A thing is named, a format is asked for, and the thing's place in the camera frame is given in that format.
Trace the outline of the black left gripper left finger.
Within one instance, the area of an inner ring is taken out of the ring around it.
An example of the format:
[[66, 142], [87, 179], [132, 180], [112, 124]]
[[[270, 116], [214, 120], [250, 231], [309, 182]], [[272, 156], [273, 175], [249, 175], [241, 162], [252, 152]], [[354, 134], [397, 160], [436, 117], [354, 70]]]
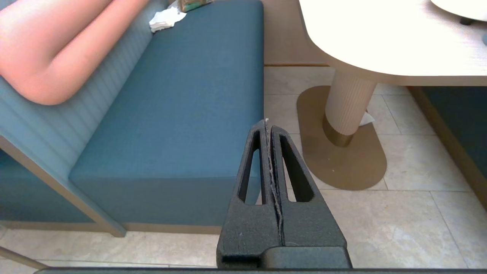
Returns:
[[[282, 246], [282, 212], [274, 179], [267, 120], [249, 131], [236, 185], [217, 244], [219, 268], [258, 268], [261, 255]], [[254, 152], [259, 152], [261, 205], [246, 204]]]

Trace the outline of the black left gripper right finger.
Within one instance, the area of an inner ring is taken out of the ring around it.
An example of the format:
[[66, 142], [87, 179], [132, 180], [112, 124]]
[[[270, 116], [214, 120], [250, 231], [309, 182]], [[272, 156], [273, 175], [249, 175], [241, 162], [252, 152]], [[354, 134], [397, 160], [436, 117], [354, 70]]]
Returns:
[[269, 250], [276, 269], [351, 269], [347, 242], [290, 135], [270, 132], [281, 244]]

